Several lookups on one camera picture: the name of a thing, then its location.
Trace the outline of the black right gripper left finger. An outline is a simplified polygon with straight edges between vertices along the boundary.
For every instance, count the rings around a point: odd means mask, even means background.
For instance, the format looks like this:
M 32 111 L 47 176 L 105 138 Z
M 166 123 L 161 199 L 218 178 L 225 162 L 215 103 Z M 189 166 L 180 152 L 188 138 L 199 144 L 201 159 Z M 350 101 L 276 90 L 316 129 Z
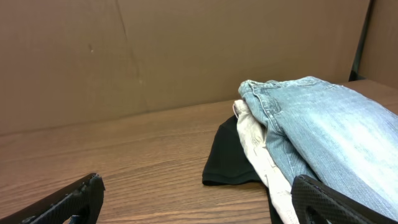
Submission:
M 104 183 L 91 173 L 1 219 L 1 224 L 95 224 L 104 200 Z

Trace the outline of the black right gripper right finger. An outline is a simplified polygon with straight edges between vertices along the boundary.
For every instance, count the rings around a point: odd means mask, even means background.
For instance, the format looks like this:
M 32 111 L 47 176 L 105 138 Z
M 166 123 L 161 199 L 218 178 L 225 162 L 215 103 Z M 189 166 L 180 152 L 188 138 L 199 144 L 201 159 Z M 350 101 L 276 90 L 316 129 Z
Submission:
M 307 175 L 294 179 L 291 194 L 300 224 L 397 224 Z

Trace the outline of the light blue denim shorts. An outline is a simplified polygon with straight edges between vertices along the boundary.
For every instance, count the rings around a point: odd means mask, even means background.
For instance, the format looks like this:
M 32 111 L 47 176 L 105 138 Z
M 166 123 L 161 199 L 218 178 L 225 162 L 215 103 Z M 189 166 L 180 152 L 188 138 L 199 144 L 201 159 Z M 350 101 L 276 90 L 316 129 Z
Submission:
M 292 182 L 305 174 L 397 219 L 397 116 L 315 77 L 246 80 L 239 94 L 266 129 L 265 145 Z

